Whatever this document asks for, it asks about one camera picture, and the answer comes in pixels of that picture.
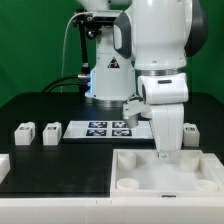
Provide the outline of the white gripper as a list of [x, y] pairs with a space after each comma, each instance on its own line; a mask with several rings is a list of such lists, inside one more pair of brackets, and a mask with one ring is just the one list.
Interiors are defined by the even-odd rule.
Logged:
[[138, 77], [138, 93], [151, 108], [150, 124], [158, 157], [181, 148], [184, 106], [188, 101], [186, 74]]

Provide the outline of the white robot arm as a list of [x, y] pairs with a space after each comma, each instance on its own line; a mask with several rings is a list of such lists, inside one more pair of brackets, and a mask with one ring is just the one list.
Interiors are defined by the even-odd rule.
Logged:
[[122, 106], [130, 128], [147, 118], [159, 155], [179, 150], [188, 101], [183, 68], [208, 36], [200, 0], [77, 1], [97, 43], [85, 99]]

